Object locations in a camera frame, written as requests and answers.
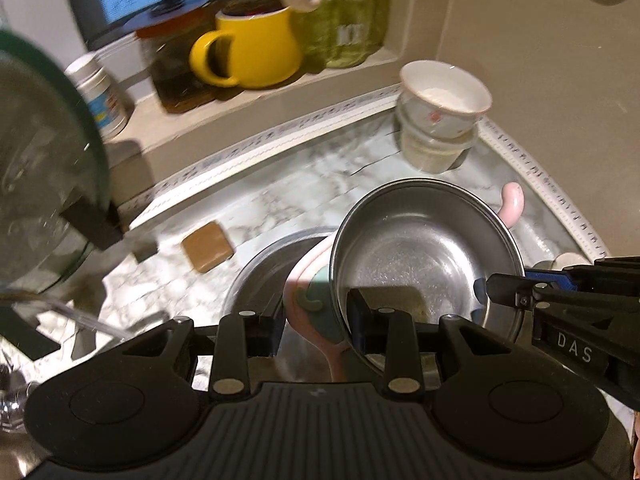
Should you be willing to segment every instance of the marble countertop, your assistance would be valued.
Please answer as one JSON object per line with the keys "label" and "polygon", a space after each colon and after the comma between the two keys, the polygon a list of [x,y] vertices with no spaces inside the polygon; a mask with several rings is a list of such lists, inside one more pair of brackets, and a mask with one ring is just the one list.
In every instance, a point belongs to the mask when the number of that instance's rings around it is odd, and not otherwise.
{"label": "marble countertop", "polygon": [[[74,276],[69,298],[76,308],[99,314],[122,328],[146,329],[173,316],[189,316],[197,326],[216,324],[225,313],[225,296],[240,270],[260,250],[293,232],[338,226],[349,209],[369,191],[399,178],[429,176],[412,168],[399,153],[398,127],[384,112],[273,157],[214,186],[139,228],[105,253],[95,252]],[[516,180],[525,191],[523,218],[512,229],[524,264],[580,252],[575,241],[542,200],[500,156],[479,142],[456,170],[435,176],[470,190],[494,210],[500,188]],[[217,221],[235,247],[235,255],[207,274],[195,272],[181,240],[209,221]],[[138,259],[145,244],[157,252]],[[0,360],[19,369],[26,380],[43,381],[91,357],[108,338],[75,336],[72,322],[41,314],[40,330],[62,349],[33,363],[3,342]],[[194,386],[207,384],[206,363]]]}

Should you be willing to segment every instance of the small white cup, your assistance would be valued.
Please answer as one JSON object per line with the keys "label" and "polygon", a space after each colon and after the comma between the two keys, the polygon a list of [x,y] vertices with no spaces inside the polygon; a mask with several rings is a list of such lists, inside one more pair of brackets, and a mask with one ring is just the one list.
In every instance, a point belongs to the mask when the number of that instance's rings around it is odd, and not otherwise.
{"label": "small white cup", "polygon": [[400,102],[407,117],[425,133],[453,139],[467,133],[491,108],[491,93],[469,72],[433,60],[402,67]]}

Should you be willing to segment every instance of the stainless steel sink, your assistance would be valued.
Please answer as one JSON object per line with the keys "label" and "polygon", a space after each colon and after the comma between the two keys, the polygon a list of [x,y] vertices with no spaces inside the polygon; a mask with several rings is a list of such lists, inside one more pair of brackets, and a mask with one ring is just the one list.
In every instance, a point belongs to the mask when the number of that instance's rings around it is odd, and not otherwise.
{"label": "stainless steel sink", "polygon": [[0,480],[19,480],[39,463],[29,435],[0,432]]}

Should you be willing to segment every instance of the green container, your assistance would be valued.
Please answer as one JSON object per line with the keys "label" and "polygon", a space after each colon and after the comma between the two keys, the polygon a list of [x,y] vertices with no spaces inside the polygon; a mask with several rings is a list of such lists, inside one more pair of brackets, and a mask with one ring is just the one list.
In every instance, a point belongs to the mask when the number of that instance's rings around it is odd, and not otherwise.
{"label": "green container", "polygon": [[321,0],[311,12],[290,6],[292,26],[312,65],[348,68],[362,63],[384,41],[390,0]]}

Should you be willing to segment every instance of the windowsill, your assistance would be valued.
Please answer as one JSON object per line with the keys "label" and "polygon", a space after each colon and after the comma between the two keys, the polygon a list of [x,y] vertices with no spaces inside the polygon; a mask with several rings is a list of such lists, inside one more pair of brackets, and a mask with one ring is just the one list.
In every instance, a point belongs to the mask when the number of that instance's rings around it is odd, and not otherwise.
{"label": "windowsill", "polygon": [[113,200],[120,205],[268,128],[394,84],[398,71],[398,57],[382,48],[353,68],[305,74],[277,89],[244,90],[184,114],[166,113],[151,95],[136,104],[124,130],[106,143]]}
{"label": "windowsill", "polygon": [[216,118],[239,110],[258,99],[290,91],[322,79],[348,72],[356,72],[369,66],[376,66],[398,60],[398,57],[381,48],[369,56],[362,64],[347,69],[325,69],[318,74],[305,74],[287,86],[270,90],[244,90],[229,100],[217,100],[199,106],[183,114],[168,114],[162,108],[156,94],[138,102],[129,123],[116,137],[107,142],[110,167],[126,158],[146,153],[158,146],[171,142],[176,137],[194,130]]}

